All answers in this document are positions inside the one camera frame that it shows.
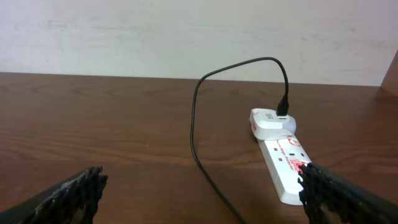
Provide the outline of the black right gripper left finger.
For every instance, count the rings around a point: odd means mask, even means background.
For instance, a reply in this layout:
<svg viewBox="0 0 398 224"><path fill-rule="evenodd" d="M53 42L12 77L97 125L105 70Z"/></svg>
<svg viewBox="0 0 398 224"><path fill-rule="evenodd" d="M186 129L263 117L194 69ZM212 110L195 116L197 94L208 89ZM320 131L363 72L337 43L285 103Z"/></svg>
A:
<svg viewBox="0 0 398 224"><path fill-rule="evenodd" d="M102 167L89 167L1 212L1 223L93 223L106 187Z"/></svg>

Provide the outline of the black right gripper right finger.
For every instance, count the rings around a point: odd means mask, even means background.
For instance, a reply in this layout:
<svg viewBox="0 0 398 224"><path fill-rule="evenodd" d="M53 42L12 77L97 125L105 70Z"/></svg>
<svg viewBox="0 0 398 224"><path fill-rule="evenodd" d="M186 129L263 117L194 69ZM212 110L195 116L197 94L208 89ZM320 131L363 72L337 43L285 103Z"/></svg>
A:
<svg viewBox="0 0 398 224"><path fill-rule="evenodd" d="M312 162L301 165L299 199L310 223L396 224L397 205Z"/></svg>

